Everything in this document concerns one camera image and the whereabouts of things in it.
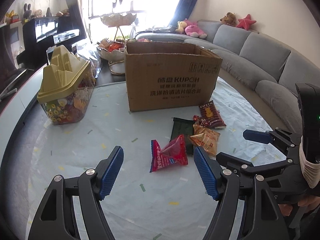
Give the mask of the right hand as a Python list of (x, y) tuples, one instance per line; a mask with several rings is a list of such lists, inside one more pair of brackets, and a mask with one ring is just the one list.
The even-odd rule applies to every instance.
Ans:
[[(316, 209), (319, 206), (319, 203), (320, 203), (320, 197), (306, 196), (303, 199), (301, 199), (297, 203), (297, 205), (299, 207), (306, 207), (305, 213), (307, 213), (309, 211)], [(293, 210), (293, 206), (289, 204), (279, 204), (278, 206), (280, 208), (281, 214), (285, 217), (288, 217)]]

